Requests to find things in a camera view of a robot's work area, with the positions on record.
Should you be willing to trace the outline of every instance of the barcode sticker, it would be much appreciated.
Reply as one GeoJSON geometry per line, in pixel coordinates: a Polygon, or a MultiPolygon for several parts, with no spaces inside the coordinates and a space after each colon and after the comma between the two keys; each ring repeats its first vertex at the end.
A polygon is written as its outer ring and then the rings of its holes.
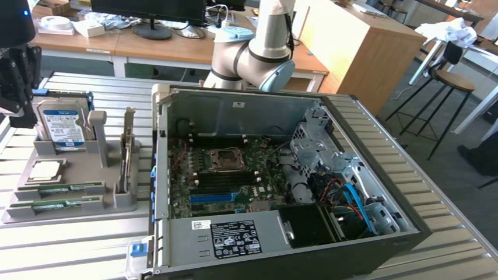
{"type": "Polygon", "coordinates": [[[208,229],[211,227],[211,220],[192,220],[192,230],[208,229]]]}

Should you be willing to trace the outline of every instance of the gray floor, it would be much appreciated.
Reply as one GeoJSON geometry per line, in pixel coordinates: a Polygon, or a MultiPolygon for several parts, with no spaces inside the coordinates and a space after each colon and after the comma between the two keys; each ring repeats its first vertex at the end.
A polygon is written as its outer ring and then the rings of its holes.
{"type": "MultiPolygon", "coordinates": [[[[411,64],[411,67],[398,84],[393,96],[398,95],[398,92],[409,87],[407,81],[410,80],[418,66],[419,65],[417,62],[411,64]]],[[[44,57],[42,68],[46,70],[44,73],[48,73],[47,70],[52,70],[91,75],[114,75],[112,65],[108,62],[102,61],[84,61],[80,59],[44,57]]],[[[160,71],[160,76],[158,79],[179,81],[184,74],[184,70],[182,68],[158,67],[158,69],[160,71]]],[[[150,73],[150,68],[147,66],[143,67],[138,65],[130,68],[128,72],[132,72],[132,76],[146,76],[147,73],[150,73]]],[[[184,81],[198,82],[199,79],[206,79],[206,76],[207,71],[196,71],[194,76],[187,73],[184,81]]],[[[425,79],[419,81],[418,86],[421,86],[423,83],[425,79]]],[[[399,104],[415,91],[418,86],[407,90],[399,99],[389,100],[382,112],[379,113],[381,120],[383,120],[390,112],[399,106],[399,104]]],[[[410,114],[415,114],[439,87],[441,85],[437,82],[433,82],[419,93],[415,99],[409,103],[403,111],[410,114]]],[[[442,97],[443,95],[439,96],[434,102],[434,105],[429,108],[429,113],[431,112],[430,109],[433,109],[439,103],[438,100],[441,100],[442,97]]],[[[455,92],[435,115],[433,127],[438,133],[442,132],[462,99],[463,96],[455,92]]],[[[475,106],[477,102],[470,100],[453,127],[458,125],[475,106]]],[[[397,137],[401,131],[398,119],[393,117],[386,123],[386,126],[393,135],[397,137]]],[[[489,186],[482,191],[477,190],[475,187],[487,182],[491,177],[481,176],[473,170],[471,166],[466,164],[465,160],[458,156],[457,153],[458,145],[463,144],[467,147],[474,148],[479,144],[479,139],[489,128],[490,124],[478,119],[466,129],[462,135],[457,136],[453,133],[449,133],[431,161],[427,161],[426,157],[430,153],[431,147],[434,146],[433,141],[422,137],[415,137],[411,134],[403,134],[399,139],[409,144],[409,154],[417,160],[418,164],[427,172],[429,176],[435,181],[457,207],[477,226],[491,244],[498,247],[498,235],[495,234],[495,230],[498,229],[498,213],[494,212],[494,206],[498,205],[498,184],[489,186]]],[[[414,125],[410,130],[418,131],[417,125],[414,125]]]]}

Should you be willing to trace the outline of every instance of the white object on desk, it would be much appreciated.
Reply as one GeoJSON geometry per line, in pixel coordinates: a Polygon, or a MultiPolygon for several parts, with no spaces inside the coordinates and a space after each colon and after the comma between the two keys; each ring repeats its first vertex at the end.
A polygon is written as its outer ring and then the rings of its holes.
{"type": "Polygon", "coordinates": [[[383,18],[383,17],[387,18],[387,15],[383,12],[381,12],[379,10],[377,10],[374,7],[371,7],[366,3],[362,3],[362,2],[358,2],[358,1],[353,1],[351,2],[351,6],[361,13],[366,13],[367,15],[378,16],[381,18],[383,18]]]}
{"type": "Polygon", "coordinates": [[[72,23],[79,34],[87,38],[106,34],[104,26],[95,20],[83,20],[72,23]]]}
{"type": "Polygon", "coordinates": [[[71,20],[62,16],[46,16],[42,18],[39,33],[75,35],[71,20]]]}

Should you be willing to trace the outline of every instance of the stool seat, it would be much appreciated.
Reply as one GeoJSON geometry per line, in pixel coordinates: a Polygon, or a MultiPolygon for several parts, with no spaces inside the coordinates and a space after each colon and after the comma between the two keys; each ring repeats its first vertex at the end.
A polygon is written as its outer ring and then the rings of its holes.
{"type": "Polygon", "coordinates": [[[473,92],[475,90],[474,84],[465,77],[445,70],[435,70],[434,78],[463,92],[473,92]]]}

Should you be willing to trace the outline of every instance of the motherboard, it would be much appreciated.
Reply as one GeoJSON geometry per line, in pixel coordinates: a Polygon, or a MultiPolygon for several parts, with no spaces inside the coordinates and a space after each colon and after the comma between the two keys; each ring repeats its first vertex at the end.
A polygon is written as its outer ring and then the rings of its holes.
{"type": "Polygon", "coordinates": [[[171,139],[174,218],[269,211],[286,204],[286,180],[275,149],[262,137],[171,139]]]}

